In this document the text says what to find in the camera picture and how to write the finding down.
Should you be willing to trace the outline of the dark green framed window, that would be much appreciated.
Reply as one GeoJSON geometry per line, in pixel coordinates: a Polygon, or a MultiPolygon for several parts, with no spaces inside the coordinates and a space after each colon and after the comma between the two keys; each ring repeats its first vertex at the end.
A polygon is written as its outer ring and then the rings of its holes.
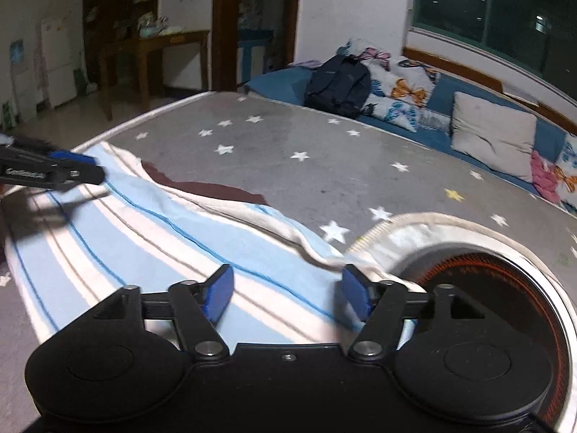
{"type": "Polygon", "coordinates": [[[576,96],[576,0],[415,0],[414,24],[576,96]]]}

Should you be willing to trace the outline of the butterfly print pillow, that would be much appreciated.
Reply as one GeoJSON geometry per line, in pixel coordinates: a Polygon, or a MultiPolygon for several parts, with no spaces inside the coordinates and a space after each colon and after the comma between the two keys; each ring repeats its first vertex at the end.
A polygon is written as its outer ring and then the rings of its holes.
{"type": "Polygon", "coordinates": [[[568,208],[577,208],[577,138],[567,133],[558,160],[555,163],[556,193],[568,208]]]}
{"type": "Polygon", "coordinates": [[[436,69],[393,56],[364,39],[351,38],[336,53],[355,58],[369,71],[371,90],[362,115],[413,133],[418,131],[423,110],[440,80],[436,69]]]}

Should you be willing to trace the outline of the left butterfly print pillow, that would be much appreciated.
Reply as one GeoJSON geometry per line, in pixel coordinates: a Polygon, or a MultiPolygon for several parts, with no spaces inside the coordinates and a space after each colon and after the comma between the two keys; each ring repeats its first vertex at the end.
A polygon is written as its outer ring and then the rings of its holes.
{"type": "Polygon", "coordinates": [[[413,133],[418,131],[423,110],[440,80],[436,69],[393,56],[364,39],[351,38],[336,53],[355,58],[369,71],[371,90],[362,115],[413,133]]]}

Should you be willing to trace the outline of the grey star quilted table cover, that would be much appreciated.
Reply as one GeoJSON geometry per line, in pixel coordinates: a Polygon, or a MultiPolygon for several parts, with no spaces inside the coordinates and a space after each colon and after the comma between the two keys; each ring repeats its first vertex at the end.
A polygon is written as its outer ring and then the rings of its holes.
{"type": "Polygon", "coordinates": [[[575,430],[576,220],[559,207],[358,121],[232,93],[164,106],[73,153],[93,157],[103,142],[133,153],[161,185],[272,207],[339,251],[344,267],[405,285],[404,328],[383,361],[348,356],[360,320],[347,344],[230,346],[219,333],[230,355],[194,360],[179,346],[168,289],[124,285],[29,356],[40,431],[575,430]],[[539,416],[552,385],[544,348],[452,284],[427,290],[397,275],[454,247],[513,263],[552,304],[571,361],[556,425],[539,416]]]}

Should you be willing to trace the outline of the dark blue backpack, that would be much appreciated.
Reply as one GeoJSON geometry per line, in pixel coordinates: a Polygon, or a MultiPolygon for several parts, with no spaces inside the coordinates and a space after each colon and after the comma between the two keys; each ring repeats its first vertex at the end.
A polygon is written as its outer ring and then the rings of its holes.
{"type": "Polygon", "coordinates": [[[304,106],[348,118],[356,118],[372,90],[368,68],[357,58],[336,55],[312,74],[304,106]]]}

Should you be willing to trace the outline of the right butterfly print pillow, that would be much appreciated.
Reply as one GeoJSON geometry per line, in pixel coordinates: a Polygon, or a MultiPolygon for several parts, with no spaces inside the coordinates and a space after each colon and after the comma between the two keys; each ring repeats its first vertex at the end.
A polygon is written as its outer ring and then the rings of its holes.
{"type": "Polygon", "coordinates": [[[577,138],[567,133],[558,160],[555,163],[556,193],[568,208],[577,208],[577,138]]]}

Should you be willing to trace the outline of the white refrigerator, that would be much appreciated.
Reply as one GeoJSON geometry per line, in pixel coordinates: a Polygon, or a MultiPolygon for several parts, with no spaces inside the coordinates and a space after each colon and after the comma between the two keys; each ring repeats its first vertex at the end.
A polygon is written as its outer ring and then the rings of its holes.
{"type": "Polygon", "coordinates": [[[40,38],[48,101],[52,108],[56,108],[77,95],[69,32],[62,19],[43,19],[40,38]]]}

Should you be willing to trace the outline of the black round induction cooktop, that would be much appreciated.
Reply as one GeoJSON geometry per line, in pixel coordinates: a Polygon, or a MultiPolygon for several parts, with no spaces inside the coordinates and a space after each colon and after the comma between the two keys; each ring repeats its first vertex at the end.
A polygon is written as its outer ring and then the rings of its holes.
{"type": "Polygon", "coordinates": [[[452,284],[544,348],[552,385],[539,416],[556,425],[568,395],[571,361],[562,322],[528,274],[502,257],[454,247],[426,252],[400,267],[397,275],[427,290],[452,284]]]}

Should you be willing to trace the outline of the grey plain cushion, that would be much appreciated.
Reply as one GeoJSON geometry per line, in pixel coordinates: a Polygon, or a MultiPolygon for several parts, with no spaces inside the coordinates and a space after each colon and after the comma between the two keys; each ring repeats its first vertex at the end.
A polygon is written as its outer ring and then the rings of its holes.
{"type": "Polygon", "coordinates": [[[454,94],[451,148],[492,170],[532,181],[537,117],[463,92],[454,94]]]}

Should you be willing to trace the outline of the blue white striped garment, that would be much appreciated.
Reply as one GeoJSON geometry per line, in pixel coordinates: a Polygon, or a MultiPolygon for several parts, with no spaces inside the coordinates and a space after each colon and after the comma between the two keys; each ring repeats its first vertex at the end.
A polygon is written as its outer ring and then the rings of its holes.
{"type": "Polygon", "coordinates": [[[361,322],[341,287],[344,256],[278,210],[186,193],[133,153],[100,143],[100,186],[24,188],[1,201],[8,266],[45,341],[124,285],[166,291],[234,271],[217,324],[225,342],[349,343],[361,322]]]}

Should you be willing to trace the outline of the pink crumpled cloth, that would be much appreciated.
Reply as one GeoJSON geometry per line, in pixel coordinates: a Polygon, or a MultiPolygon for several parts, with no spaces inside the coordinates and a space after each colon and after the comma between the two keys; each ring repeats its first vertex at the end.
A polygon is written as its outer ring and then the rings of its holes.
{"type": "Polygon", "coordinates": [[[538,194],[551,204],[559,205],[558,179],[555,176],[555,166],[533,150],[530,158],[532,184],[538,194]]]}

